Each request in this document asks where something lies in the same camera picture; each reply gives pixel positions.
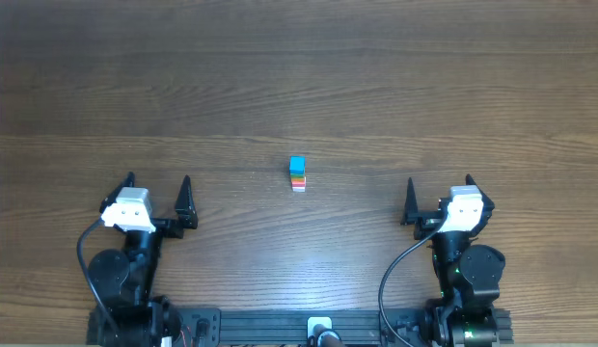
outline wood grain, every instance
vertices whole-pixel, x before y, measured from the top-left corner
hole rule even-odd
[[[0,343],[84,342],[75,243],[127,171],[166,216],[192,177],[155,292],[231,309],[376,309],[407,177],[471,173],[516,340],[598,342],[598,1],[0,0]],[[425,249],[390,281],[439,294]]]

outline wooden table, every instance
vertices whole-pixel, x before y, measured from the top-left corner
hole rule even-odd
[[[598,0],[0,0],[0,342],[84,342],[76,240],[128,171],[156,216],[193,181],[155,292],[232,309],[376,309],[406,179],[471,173],[516,340],[598,341]],[[387,307],[439,295],[429,257]]]

